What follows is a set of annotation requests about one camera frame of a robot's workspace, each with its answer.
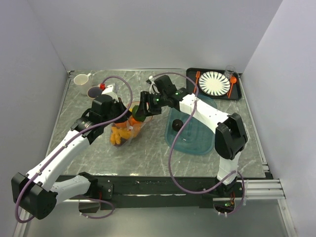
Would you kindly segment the green avocado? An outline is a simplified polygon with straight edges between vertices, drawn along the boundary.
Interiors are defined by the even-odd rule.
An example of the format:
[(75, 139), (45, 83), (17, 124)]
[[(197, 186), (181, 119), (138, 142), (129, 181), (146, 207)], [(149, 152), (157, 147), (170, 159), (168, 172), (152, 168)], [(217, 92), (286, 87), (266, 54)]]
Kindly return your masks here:
[(137, 122), (144, 122), (146, 119), (146, 115), (143, 110), (139, 108), (138, 105), (135, 105), (132, 109), (132, 116)]

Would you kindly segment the orange dried fruit pieces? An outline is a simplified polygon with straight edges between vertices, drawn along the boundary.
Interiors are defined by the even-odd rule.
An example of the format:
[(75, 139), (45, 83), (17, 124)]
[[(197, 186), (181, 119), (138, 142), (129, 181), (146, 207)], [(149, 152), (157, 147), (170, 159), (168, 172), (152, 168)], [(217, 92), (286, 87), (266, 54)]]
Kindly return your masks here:
[(116, 124), (113, 124), (111, 127), (110, 142), (112, 145), (115, 143), (126, 142), (131, 137), (131, 131), (127, 128), (117, 127)]

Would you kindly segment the clear zip top bag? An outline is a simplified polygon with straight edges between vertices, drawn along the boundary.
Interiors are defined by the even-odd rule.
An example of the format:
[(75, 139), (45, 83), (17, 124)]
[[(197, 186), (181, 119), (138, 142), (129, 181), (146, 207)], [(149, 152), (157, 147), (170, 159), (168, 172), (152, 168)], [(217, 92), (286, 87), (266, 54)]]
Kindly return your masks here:
[(128, 145), (136, 138), (145, 124), (152, 120), (152, 116), (146, 117), (143, 122), (136, 121), (133, 116), (122, 123), (113, 123), (111, 126), (110, 143), (115, 147)]

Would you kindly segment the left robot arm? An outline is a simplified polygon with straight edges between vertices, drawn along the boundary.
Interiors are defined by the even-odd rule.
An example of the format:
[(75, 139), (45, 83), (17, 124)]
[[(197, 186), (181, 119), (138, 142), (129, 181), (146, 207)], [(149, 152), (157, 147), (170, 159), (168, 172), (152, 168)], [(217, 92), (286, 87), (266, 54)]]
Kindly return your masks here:
[(19, 223), (33, 218), (41, 220), (56, 205), (76, 196), (104, 202), (107, 189), (93, 175), (81, 172), (62, 182), (57, 178), (80, 152), (103, 134), (107, 125), (124, 122), (130, 116), (129, 107), (114, 95), (104, 94), (94, 99), (91, 108), (74, 122), (63, 141), (44, 160), (26, 174), (18, 172), (12, 177), (15, 219)]

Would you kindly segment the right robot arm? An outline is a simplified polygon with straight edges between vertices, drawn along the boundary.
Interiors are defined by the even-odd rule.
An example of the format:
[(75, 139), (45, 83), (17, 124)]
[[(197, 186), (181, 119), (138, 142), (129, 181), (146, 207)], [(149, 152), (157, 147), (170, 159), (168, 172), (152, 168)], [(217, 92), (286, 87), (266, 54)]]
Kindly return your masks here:
[(238, 161), (248, 141), (242, 118), (239, 114), (228, 114), (208, 105), (198, 98), (198, 92), (189, 93), (185, 88), (177, 89), (171, 82), (169, 73), (159, 73), (154, 77), (158, 93), (142, 91), (139, 105), (132, 110), (136, 121), (159, 115), (164, 106), (189, 115), (188, 120), (195, 118), (215, 134), (215, 150), (220, 156), (217, 184), (205, 191), (190, 191), (179, 183), (178, 188), (189, 194), (205, 194), (216, 189), (222, 197), (227, 197), (234, 189), (237, 180)]

